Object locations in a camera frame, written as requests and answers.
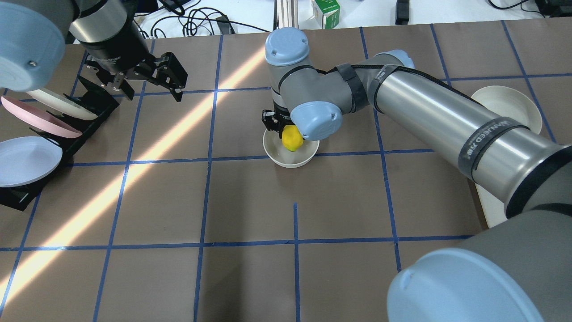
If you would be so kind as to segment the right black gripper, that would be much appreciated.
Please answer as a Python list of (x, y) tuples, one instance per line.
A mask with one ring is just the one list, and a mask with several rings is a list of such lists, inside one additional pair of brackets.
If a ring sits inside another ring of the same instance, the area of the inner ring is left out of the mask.
[(261, 120), (267, 131), (274, 131), (278, 136), (282, 136), (285, 126), (294, 126), (288, 109), (274, 101), (273, 110), (263, 111)]

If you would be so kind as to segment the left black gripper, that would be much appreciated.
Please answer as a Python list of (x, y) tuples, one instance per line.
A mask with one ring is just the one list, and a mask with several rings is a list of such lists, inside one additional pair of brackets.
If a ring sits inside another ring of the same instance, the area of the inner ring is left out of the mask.
[(176, 55), (166, 52), (154, 57), (149, 52), (133, 15), (120, 0), (75, 0), (78, 17), (70, 33), (84, 46), (96, 63), (84, 63), (99, 86), (133, 100), (135, 91), (126, 79), (145, 80), (169, 90), (182, 101), (188, 73)]

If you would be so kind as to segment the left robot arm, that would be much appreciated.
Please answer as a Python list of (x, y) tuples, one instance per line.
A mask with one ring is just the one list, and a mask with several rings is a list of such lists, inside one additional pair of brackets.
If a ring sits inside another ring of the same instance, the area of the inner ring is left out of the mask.
[(3, 0), (0, 3), (0, 84), (30, 92), (49, 83), (71, 34), (86, 49), (86, 68), (100, 86), (112, 86), (129, 99), (129, 80), (169, 90), (182, 100), (188, 74), (177, 57), (149, 51), (134, 16), (120, 0)]

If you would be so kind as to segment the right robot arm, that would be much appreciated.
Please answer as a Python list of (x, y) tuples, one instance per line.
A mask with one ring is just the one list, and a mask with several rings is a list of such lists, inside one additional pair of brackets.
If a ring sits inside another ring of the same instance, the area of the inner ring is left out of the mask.
[(541, 137), (415, 69), (407, 52), (378, 53), (319, 72), (297, 28), (265, 41), (274, 110), (270, 131), (326, 139), (365, 107), (403, 126), (429, 153), (391, 153), (387, 170), (409, 185), (425, 179), (482, 186), (506, 220), (423, 255), (393, 279), (391, 322), (569, 322), (571, 320), (571, 146)]

